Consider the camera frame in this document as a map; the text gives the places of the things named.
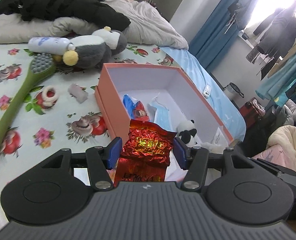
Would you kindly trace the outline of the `white remote control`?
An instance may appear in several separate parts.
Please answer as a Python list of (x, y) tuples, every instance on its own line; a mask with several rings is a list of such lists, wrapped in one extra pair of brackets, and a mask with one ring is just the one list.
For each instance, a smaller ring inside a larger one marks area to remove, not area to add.
[(209, 96), (211, 94), (211, 87), (209, 85), (205, 85), (202, 94), (206, 99), (209, 98)]

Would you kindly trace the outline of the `grey penguin plush toy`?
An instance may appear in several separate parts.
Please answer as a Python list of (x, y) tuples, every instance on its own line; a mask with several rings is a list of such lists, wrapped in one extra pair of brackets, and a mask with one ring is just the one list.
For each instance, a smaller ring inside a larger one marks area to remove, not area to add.
[(70, 39), (72, 48), (61, 55), (62, 62), (69, 67), (80, 69), (101, 69), (109, 59), (127, 47), (125, 35), (106, 26), (91, 35), (76, 36)]

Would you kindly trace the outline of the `green long-handled massage brush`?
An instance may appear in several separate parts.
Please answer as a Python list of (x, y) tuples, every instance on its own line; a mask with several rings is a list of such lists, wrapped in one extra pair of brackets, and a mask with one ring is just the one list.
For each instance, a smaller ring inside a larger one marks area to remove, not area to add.
[(56, 66), (51, 54), (40, 54), (32, 58), (24, 82), (15, 96), (10, 101), (8, 109), (0, 119), (0, 146), (6, 132), (12, 124), (18, 110), (28, 92), (37, 84), (55, 73)]

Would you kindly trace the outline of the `red foil snack packet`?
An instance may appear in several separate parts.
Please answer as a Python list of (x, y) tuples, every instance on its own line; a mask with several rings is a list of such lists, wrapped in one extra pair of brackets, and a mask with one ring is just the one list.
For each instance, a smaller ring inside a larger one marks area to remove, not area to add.
[(175, 132), (155, 123), (132, 119), (128, 141), (119, 156), (114, 186), (121, 181), (163, 182), (175, 136)]

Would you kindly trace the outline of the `hanging clothes on rack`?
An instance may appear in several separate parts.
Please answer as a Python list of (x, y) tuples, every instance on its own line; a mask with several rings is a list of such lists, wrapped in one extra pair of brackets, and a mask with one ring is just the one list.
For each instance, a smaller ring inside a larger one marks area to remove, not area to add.
[(276, 61), (284, 58), (296, 39), (296, 0), (257, 0), (244, 34), (255, 42), (252, 52), (270, 61), (261, 69), (261, 78)]

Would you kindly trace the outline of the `cream fleece blanket pile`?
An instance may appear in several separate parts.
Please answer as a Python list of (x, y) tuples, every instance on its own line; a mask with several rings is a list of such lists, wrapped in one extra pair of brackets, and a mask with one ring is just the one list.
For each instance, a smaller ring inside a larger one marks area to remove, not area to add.
[(270, 135), (266, 149), (253, 158), (296, 171), (296, 127), (287, 125), (277, 128)]

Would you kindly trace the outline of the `small panda plush toy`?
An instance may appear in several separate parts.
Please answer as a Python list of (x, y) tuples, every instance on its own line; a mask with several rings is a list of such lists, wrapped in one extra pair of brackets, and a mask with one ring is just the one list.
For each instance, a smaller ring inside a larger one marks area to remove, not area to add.
[(185, 120), (177, 126), (177, 136), (187, 147), (193, 147), (197, 144), (195, 136), (197, 129), (194, 120)]

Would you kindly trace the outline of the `white tissue paper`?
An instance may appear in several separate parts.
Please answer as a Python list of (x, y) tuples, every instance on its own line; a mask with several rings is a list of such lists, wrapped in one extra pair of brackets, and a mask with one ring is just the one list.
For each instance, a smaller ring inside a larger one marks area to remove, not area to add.
[(211, 142), (201, 142), (198, 146), (206, 148), (210, 153), (222, 154), (229, 145), (221, 129), (218, 128)]

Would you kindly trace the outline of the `orange cardboard box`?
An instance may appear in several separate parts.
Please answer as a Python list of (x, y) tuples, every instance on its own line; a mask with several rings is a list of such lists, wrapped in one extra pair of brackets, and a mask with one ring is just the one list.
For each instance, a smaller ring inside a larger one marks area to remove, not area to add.
[(95, 98), (111, 138), (128, 140), (130, 116), (123, 104), (127, 94), (147, 107), (153, 99), (169, 110), (173, 128), (194, 120), (199, 142), (211, 142), (218, 129), (226, 141), (234, 138), (187, 74), (179, 67), (149, 64), (104, 64)]

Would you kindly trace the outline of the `blue curtain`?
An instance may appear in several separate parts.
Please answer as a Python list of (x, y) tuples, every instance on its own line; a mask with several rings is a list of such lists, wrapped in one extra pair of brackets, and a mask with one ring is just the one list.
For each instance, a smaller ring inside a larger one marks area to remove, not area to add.
[(189, 44), (189, 52), (212, 72), (248, 24), (258, 0), (221, 0)]

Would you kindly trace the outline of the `black puffer jacket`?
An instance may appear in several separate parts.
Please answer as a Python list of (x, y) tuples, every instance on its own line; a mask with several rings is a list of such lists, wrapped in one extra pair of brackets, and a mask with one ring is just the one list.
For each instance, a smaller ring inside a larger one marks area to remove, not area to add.
[(0, 0), (1, 14), (19, 14), (24, 21), (75, 17), (99, 28), (108, 26), (118, 31), (124, 31), (131, 23), (104, 0)]

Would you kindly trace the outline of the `blue face mask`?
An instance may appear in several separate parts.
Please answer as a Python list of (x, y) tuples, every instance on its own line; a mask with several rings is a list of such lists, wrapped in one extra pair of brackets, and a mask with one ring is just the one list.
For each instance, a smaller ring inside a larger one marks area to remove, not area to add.
[(173, 132), (170, 110), (162, 103), (159, 94), (149, 102), (148, 108), (155, 124), (164, 130)]

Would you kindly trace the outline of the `beige quilt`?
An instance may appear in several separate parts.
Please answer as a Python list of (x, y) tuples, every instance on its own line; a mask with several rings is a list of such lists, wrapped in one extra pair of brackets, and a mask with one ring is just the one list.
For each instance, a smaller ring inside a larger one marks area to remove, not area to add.
[(75, 17), (25, 21), (20, 14), (0, 14), (0, 44), (27, 43), (33, 37), (64, 37), (71, 33), (91, 35), (96, 30), (110, 27), (122, 32), (130, 43), (188, 48), (187, 40), (149, 3), (104, 0), (103, 5), (113, 10), (104, 23)]

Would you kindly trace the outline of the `small clear plastic packet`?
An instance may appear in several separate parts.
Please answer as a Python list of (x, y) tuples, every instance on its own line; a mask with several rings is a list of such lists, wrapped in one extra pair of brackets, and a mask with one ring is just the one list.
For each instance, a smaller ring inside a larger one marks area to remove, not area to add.
[(72, 95), (78, 103), (83, 103), (88, 99), (88, 93), (75, 83), (68, 87), (68, 93)]

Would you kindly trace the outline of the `blue tissue packet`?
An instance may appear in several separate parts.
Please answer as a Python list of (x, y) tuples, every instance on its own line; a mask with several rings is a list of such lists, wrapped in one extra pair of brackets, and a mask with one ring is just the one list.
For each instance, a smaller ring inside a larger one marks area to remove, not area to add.
[(125, 94), (123, 96), (123, 105), (131, 119), (139, 121), (150, 120), (147, 110), (141, 101)]

